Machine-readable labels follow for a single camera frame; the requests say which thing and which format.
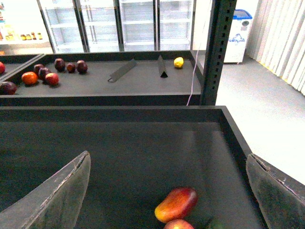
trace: lemon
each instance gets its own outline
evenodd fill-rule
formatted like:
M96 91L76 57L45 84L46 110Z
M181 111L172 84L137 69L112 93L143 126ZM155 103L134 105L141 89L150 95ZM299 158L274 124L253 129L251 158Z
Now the lemon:
M178 57L173 61L175 68L182 68L184 64L184 60L182 57Z

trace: gray floor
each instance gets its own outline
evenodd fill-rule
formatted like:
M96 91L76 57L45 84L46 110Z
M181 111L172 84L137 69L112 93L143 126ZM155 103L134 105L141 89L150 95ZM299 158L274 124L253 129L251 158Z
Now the gray floor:
M228 107L253 153L305 185L305 96L245 57L224 65L216 105Z

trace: white wall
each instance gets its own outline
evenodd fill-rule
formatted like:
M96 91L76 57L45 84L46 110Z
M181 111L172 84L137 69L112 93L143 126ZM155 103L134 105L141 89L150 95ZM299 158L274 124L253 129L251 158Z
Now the white wall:
M252 17L254 17L258 1L259 0L237 0L236 9L245 10L250 13ZM211 15L211 9L209 9L209 4L210 0L197 0L193 50L198 50L200 42L202 42L200 50L206 50Z

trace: product bottle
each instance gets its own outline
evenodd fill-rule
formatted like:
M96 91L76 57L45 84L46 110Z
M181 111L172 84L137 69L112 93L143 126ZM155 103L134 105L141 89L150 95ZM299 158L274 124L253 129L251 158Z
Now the product bottle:
M39 40L42 40L41 32L38 33L38 39L39 39Z
M27 38L28 41L32 40L32 37L31 37L31 35L29 35L29 34L27 34L27 37L26 37L26 38Z
M34 32L31 32L31 35L33 37L33 40L37 40L36 36L35 36L35 33Z
M27 39L24 34L20 35L20 37L21 37L21 40L23 40L23 41L26 41L26 39Z

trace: wire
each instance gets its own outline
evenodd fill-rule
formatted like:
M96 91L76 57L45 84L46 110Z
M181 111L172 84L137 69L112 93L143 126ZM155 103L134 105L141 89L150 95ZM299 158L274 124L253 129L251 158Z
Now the wire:
M209 11L210 8L211 8L212 1L213 1L213 0L210 0L210 4L209 4L208 11ZM206 19L204 20L204 24L203 24L203 30L202 30L202 34L201 34L202 36L203 36L203 33L204 33L204 29L205 29L205 22L206 22ZM192 77L191 94L190 94L189 100L187 101L187 104L186 104L187 106L189 105L190 100L191 100L191 97L192 97L192 95L193 95L195 71L196 71L196 67L197 67L197 63L198 63L198 53L199 53L200 47L201 47L201 45L202 45L202 41L203 41L203 39L201 40L201 42L200 42L200 44L199 44L199 48L198 48L197 53L196 53L196 60L195 60L195 66L194 66L194 71L193 71L193 77Z

